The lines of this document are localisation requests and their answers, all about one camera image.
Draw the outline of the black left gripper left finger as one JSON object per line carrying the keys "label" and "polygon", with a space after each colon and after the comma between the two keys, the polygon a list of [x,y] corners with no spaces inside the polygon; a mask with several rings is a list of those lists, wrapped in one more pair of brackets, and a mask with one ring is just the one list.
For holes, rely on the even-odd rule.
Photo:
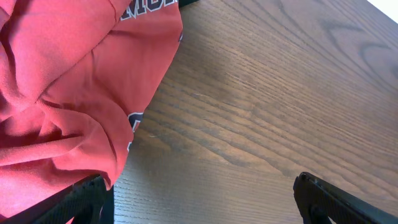
{"label": "black left gripper left finger", "polygon": [[91,175],[36,205],[5,219],[3,224],[96,224],[106,198],[105,181]]}

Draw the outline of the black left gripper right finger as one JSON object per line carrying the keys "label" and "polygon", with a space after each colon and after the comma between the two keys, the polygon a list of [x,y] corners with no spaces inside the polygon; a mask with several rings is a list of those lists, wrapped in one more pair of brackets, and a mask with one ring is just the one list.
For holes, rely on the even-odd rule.
{"label": "black left gripper right finger", "polygon": [[309,173],[296,177],[294,199],[304,224],[392,224],[397,217]]}

